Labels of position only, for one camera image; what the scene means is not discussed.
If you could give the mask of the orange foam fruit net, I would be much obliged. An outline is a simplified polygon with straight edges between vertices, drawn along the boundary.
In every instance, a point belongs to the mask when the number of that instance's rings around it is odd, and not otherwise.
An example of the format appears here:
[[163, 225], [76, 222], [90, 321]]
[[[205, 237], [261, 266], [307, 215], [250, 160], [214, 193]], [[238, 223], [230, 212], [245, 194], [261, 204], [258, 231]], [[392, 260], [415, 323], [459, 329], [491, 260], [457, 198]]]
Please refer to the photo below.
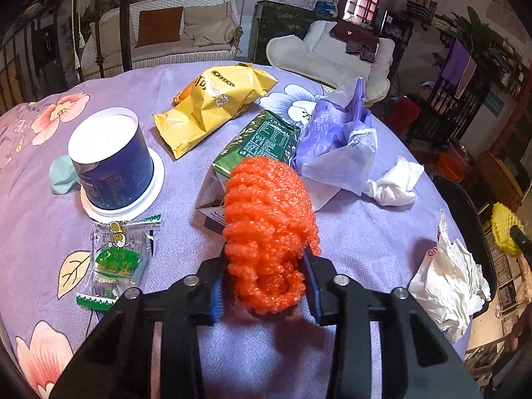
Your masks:
[[289, 165], [250, 157], [226, 183], [223, 235], [238, 300], [256, 314], [277, 314], [305, 294], [304, 250], [319, 256], [319, 229], [308, 192]]

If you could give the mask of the green clear snack wrapper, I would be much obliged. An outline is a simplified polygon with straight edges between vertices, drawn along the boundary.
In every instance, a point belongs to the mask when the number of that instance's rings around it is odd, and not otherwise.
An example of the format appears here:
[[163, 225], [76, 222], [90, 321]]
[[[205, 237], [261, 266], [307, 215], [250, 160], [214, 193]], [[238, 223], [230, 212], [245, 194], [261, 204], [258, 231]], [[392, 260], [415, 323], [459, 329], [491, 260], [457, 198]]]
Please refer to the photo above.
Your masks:
[[138, 287], [152, 261], [161, 226], [156, 214], [135, 221], [95, 221], [88, 277], [76, 293], [77, 305], [105, 313], [130, 287]]

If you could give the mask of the crumpled white tissue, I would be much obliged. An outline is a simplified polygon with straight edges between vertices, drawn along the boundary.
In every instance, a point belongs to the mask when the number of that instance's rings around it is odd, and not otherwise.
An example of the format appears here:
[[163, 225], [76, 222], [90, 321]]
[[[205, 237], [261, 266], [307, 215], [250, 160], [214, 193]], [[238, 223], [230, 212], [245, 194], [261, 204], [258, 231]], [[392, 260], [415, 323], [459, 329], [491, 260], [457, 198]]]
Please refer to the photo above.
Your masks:
[[418, 199], [414, 188], [424, 171], [422, 165], [397, 156], [394, 167], [377, 181], [368, 179], [362, 193], [380, 206], [410, 205]]

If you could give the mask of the black trash bin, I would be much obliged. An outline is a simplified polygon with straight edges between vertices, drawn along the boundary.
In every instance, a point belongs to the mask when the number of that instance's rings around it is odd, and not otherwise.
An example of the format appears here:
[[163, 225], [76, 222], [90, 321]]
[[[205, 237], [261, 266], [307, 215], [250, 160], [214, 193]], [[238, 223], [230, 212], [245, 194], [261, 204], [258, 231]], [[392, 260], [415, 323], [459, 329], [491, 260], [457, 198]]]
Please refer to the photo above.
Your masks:
[[497, 290], [497, 279], [490, 250], [471, 198], [459, 184], [447, 178], [433, 175], [432, 181], [440, 196], [446, 201], [450, 214], [464, 237], [465, 246], [471, 252], [474, 261], [481, 266], [483, 277], [490, 286], [490, 298], [493, 298]]

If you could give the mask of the white wicker sofa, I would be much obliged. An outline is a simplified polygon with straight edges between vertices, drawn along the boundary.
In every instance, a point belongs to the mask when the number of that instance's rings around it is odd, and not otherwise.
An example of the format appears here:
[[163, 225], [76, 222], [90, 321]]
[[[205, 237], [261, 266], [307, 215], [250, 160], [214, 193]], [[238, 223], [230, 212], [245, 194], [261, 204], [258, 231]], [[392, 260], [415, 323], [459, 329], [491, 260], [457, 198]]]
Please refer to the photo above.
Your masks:
[[[199, 61], [231, 61], [242, 36], [235, 0], [145, 0], [130, 5], [133, 68]], [[84, 79], [124, 71], [120, 10], [105, 13], [81, 57]]]

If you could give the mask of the yellow Oreo snack bag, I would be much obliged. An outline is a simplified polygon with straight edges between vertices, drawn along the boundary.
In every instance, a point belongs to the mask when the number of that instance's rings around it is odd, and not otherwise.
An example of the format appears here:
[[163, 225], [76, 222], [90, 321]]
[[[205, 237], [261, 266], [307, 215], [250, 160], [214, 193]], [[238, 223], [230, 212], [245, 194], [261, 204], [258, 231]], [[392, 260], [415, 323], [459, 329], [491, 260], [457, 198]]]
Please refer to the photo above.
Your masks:
[[170, 110], [155, 114], [155, 127], [177, 160], [277, 84], [251, 64], [210, 67], [174, 96]]

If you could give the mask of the white crumpled plastic wrapper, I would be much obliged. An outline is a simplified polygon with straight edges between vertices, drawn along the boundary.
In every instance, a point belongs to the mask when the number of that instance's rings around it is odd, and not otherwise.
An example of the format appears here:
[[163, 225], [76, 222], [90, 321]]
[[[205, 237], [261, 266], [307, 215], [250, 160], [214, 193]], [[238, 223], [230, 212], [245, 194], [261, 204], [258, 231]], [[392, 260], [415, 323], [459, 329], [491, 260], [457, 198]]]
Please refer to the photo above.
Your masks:
[[440, 211], [437, 245], [427, 251], [408, 292], [451, 343], [465, 335], [474, 314], [491, 301], [481, 265], [460, 240], [449, 238], [444, 210]]

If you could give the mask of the light blue cloth piece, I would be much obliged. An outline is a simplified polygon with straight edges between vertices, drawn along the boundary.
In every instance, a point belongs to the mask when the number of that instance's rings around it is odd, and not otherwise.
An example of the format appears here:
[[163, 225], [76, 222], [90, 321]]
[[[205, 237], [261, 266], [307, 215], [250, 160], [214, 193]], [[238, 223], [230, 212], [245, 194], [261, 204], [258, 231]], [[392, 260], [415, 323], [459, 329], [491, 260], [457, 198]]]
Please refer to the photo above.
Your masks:
[[54, 195], [64, 195], [79, 184], [77, 171], [69, 155], [59, 156], [52, 161], [49, 182]]

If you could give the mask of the blue paper cup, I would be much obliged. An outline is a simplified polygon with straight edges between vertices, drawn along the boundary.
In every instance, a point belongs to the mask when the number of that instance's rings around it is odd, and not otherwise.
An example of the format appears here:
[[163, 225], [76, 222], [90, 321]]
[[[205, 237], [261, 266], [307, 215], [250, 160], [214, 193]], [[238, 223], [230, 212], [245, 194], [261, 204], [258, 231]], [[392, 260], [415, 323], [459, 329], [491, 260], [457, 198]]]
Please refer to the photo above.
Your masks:
[[71, 134], [67, 153], [82, 206], [95, 221], [132, 221], [161, 193], [162, 159], [147, 145], [130, 109], [111, 107], [87, 117]]

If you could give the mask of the purple hanging towel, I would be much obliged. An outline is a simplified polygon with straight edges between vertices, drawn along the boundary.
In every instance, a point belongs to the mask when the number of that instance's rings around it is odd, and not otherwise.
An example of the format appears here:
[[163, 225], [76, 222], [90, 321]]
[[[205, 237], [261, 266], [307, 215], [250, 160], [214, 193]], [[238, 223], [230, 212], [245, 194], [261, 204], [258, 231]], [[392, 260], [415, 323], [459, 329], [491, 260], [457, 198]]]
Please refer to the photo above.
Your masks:
[[460, 99], [470, 83], [477, 64], [462, 43], [454, 39], [442, 69], [442, 78], [455, 88]]

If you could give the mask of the white padded lounge chair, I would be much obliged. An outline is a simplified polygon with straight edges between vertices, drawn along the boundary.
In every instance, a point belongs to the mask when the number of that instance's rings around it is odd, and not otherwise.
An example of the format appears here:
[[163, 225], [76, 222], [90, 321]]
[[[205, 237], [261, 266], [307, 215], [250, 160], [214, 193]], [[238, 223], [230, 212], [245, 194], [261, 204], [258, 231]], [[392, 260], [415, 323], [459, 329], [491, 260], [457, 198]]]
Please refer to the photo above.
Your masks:
[[361, 77], [365, 84], [365, 105], [370, 108], [390, 91], [390, 68], [395, 43], [380, 38], [373, 62], [346, 52], [346, 44], [330, 35], [335, 22], [315, 21], [305, 38], [296, 35], [269, 40], [266, 57], [272, 67], [305, 76], [329, 87], [338, 88]]

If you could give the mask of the green patterned cabinet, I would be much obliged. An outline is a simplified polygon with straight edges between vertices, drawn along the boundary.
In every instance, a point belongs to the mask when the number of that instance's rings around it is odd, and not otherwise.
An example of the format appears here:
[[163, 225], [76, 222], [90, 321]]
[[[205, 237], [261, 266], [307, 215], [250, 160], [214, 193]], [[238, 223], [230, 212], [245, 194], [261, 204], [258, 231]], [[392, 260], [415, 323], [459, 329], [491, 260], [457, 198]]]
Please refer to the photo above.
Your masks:
[[287, 35], [303, 39], [310, 25], [318, 20], [333, 21], [333, 17], [295, 5], [268, 0], [257, 2], [252, 16], [249, 59], [252, 63], [269, 65], [266, 46], [271, 39]]

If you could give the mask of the orange brown cushion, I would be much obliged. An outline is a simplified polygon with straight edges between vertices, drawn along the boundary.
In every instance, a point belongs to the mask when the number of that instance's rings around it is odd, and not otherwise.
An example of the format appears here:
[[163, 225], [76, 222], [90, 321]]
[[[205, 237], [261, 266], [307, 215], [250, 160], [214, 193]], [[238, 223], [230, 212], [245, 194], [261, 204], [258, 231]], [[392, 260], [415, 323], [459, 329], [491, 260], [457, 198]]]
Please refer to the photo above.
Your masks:
[[139, 35], [135, 47], [179, 42], [183, 7], [140, 11]]

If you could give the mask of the purple plastic bag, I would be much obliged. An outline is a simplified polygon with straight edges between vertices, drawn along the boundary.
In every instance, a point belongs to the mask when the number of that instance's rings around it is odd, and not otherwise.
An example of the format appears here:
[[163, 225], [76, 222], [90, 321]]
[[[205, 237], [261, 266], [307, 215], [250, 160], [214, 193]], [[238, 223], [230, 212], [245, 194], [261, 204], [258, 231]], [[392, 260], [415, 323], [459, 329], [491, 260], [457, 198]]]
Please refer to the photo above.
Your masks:
[[304, 178], [360, 195], [378, 149], [364, 80], [342, 85], [320, 99], [302, 129], [295, 169]]

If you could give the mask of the yellow foam fruit net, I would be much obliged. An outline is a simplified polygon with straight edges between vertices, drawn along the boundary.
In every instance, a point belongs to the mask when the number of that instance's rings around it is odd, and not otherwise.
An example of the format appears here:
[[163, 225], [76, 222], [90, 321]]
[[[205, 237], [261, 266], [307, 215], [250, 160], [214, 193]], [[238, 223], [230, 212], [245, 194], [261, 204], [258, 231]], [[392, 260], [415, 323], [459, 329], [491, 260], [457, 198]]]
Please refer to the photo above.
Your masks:
[[503, 203], [495, 203], [491, 211], [491, 231], [497, 247], [505, 254], [517, 257], [521, 254], [518, 244], [512, 239], [510, 235], [511, 228], [517, 226], [520, 231], [525, 228], [512, 210]]

